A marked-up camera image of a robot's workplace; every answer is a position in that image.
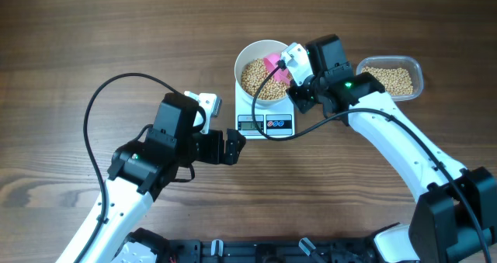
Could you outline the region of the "pink measuring scoop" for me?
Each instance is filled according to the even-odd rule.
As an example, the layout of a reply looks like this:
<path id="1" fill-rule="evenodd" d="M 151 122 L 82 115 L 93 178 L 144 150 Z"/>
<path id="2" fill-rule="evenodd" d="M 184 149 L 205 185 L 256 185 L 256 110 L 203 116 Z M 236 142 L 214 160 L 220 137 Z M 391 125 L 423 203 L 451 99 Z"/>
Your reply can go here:
<path id="1" fill-rule="evenodd" d="M 271 73 L 273 72 L 277 65 L 278 61 L 280 60 L 280 54 L 277 53 L 272 53 L 264 57 L 263 63 L 266 67 L 266 70 Z M 279 69 L 274 75 L 273 78 L 277 82 L 283 82 L 286 85 L 290 85 L 290 77 L 289 77 L 289 71 L 285 69 Z"/>

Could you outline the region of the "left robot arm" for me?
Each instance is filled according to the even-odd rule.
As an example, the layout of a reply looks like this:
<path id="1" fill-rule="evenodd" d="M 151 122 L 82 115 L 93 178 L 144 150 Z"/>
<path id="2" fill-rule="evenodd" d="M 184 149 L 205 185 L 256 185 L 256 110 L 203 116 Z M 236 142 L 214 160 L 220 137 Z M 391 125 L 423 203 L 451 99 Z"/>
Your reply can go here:
<path id="1" fill-rule="evenodd" d="M 90 214 L 59 257 L 60 262 L 174 262 L 165 238 L 135 225 L 164 187 L 180 182 L 193 162 L 233 165 L 246 139 L 237 130 L 212 130 L 219 107 L 214 94 L 165 95 L 155 121 L 113 154 L 108 178 Z"/>

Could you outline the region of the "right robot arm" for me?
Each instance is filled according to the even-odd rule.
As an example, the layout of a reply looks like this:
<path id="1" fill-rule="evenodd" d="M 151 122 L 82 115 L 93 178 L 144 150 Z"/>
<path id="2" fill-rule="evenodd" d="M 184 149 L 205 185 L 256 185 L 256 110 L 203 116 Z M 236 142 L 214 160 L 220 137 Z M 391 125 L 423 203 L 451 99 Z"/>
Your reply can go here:
<path id="1" fill-rule="evenodd" d="M 340 39 L 292 43 L 280 55 L 292 75 L 288 95 L 300 112 L 319 104 L 371 142 L 408 186 L 410 223 L 376 234 L 382 262 L 459 262 L 496 242 L 496 181 L 438 148 L 370 73 L 354 74 Z"/>

